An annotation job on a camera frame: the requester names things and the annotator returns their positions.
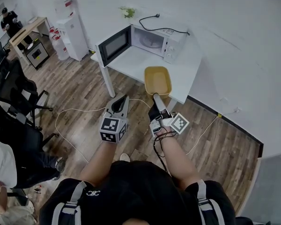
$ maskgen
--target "white shirt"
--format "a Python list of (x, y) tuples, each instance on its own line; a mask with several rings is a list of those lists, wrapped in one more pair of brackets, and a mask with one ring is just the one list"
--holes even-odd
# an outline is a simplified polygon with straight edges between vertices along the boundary
[(17, 185), (17, 170), (13, 150), (7, 144), (0, 142), (0, 181), (5, 187)]

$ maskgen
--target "cable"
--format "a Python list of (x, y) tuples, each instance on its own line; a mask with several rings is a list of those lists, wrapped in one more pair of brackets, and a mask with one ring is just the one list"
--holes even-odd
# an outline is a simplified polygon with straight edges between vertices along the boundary
[(216, 116), (216, 118), (209, 124), (209, 126), (205, 129), (205, 131), (201, 134), (201, 136), (200, 136), (199, 139), (197, 140), (196, 144), (193, 146), (193, 148), (192, 148), (186, 155), (190, 154), (191, 151), (198, 145), (200, 138), (205, 134), (205, 132), (207, 131), (207, 129), (213, 124), (213, 122), (214, 122), (217, 118), (222, 117), (222, 116), (224, 116), (224, 115), (233, 114), (233, 113), (236, 113), (236, 111), (230, 112), (230, 113), (226, 113), (226, 114), (221, 114), (221, 116), (220, 116), (220, 114), (218, 113), (218, 115)]
[(210, 125), (205, 129), (205, 131), (201, 134), (201, 136), (199, 137), (199, 139), (197, 140), (196, 144), (193, 146), (193, 148), (186, 154), (190, 154), (191, 151), (198, 145), (198, 142), (200, 140), (200, 138), (205, 134), (205, 132), (207, 131), (207, 129), (213, 124), (213, 122), (218, 118), (218, 116), (210, 123)]
[(144, 104), (146, 104), (149, 108), (151, 108), (145, 101), (141, 100), (141, 99), (132, 99), (130, 98), (129, 100), (135, 100), (135, 101), (142, 101)]
[(144, 19), (147, 19), (147, 18), (151, 18), (151, 17), (160, 17), (160, 14), (156, 14), (155, 16), (150, 16), (150, 17), (144, 17), (144, 18), (141, 18), (140, 20), (139, 20), (139, 22), (140, 22), (140, 24), (141, 24), (141, 26), (143, 27), (143, 29), (144, 30), (146, 30), (146, 31), (156, 31), (156, 30), (160, 30), (160, 29), (170, 29), (170, 30), (173, 30), (173, 31), (175, 31), (175, 32), (179, 32), (179, 33), (186, 33), (187, 35), (189, 35), (190, 36), (190, 33), (189, 32), (181, 32), (181, 31), (177, 31), (177, 30), (175, 30), (175, 29), (172, 29), (172, 28), (157, 28), (157, 29), (147, 29), (147, 28), (145, 28), (144, 27), (144, 25), (141, 23), (141, 21), (142, 20), (144, 20)]
[[(146, 104), (149, 108), (151, 108), (145, 101), (143, 101), (143, 100), (141, 100), (141, 99), (133, 99), (133, 98), (130, 98), (129, 100), (142, 101), (142, 102), (143, 102), (144, 104)], [(61, 115), (62, 113), (66, 112), (66, 111), (69, 111), (69, 110), (75, 110), (75, 111), (80, 111), (80, 112), (97, 112), (97, 111), (100, 111), (100, 110), (102, 110), (102, 109), (104, 109), (104, 108), (105, 108), (105, 107), (100, 108), (100, 109), (97, 109), (97, 110), (88, 110), (88, 111), (79, 110), (79, 109), (75, 109), (75, 108), (69, 108), (69, 109), (66, 109), (66, 110), (61, 111), (61, 112), (58, 114), (58, 116), (57, 116), (57, 118), (56, 118), (56, 120), (55, 120), (55, 129), (56, 129), (56, 131), (59, 133), (59, 135), (60, 135), (63, 139), (65, 139), (73, 148), (75, 148), (75, 149), (83, 156), (83, 158), (85, 159), (85, 161), (86, 161), (87, 163), (88, 163), (88, 160), (85, 158), (85, 156), (83, 155), (83, 153), (80, 152), (73, 144), (70, 143), (69, 140), (67, 140), (67, 139), (66, 139), (63, 135), (61, 135), (61, 133), (58, 131), (58, 129), (57, 129), (57, 127), (56, 127), (57, 119), (58, 119), (59, 115)]]
[(154, 149), (154, 152), (156, 153), (156, 155), (158, 156), (159, 160), (161, 161), (161, 164), (163, 165), (163, 169), (165, 170), (165, 172), (169, 173), (163, 160), (161, 158), (163, 158), (164, 156), (160, 156), (156, 147), (155, 147), (155, 142), (158, 142), (160, 143), (160, 147), (161, 149), (163, 150), (163, 147), (162, 147), (162, 144), (161, 144), (161, 141), (165, 138), (165, 137), (174, 137), (175, 135), (177, 134), (177, 132), (175, 131), (171, 131), (171, 132), (166, 132), (164, 134), (161, 134), (159, 136), (157, 136), (155, 139), (154, 139), (154, 143), (153, 143), (153, 149)]

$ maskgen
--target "yellow plastic basket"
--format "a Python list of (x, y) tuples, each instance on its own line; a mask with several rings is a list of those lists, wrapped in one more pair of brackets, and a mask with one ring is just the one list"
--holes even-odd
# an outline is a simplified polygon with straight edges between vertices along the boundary
[(170, 74), (165, 67), (147, 67), (145, 69), (145, 87), (149, 98), (158, 93), (161, 99), (165, 99), (172, 91)]

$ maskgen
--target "sneaker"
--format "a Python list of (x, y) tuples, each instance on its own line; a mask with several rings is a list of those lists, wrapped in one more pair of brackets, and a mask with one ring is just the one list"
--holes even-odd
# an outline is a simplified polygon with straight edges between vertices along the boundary
[(120, 156), (120, 161), (125, 161), (125, 162), (130, 163), (130, 157), (128, 156), (128, 154), (122, 153)]
[(61, 175), (59, 174), (57, 177), (52, 178), (51, 180), (52, 180), (52, 181), (57, 181), (58, 179), (60, 179), (60, 177), (61, 177)]
[(36, 193), (42, 193), (42, 189), (40, 187), (37, 187), (35, 189), (33, 189), (33, 191), (35, 191)]
[(58, 158), (55, 164), (56, 170), (62, 173), (65, 169), (65, 166), (66, 166), (66, 159), (63, 157)]

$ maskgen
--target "hand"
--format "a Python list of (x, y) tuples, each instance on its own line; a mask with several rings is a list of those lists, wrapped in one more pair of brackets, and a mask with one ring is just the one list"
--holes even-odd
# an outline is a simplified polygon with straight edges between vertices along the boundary
[(166, 127), (162, 127), (160, 131), (156, 132), (155, 134), (157, 136), (160, 136), (162, 134), (165, 134), (165, 133), (168, 133), (168, 132), (171, 132), (172, 131), (172, 128), (169, 127), (169, 126), (166, 126)]

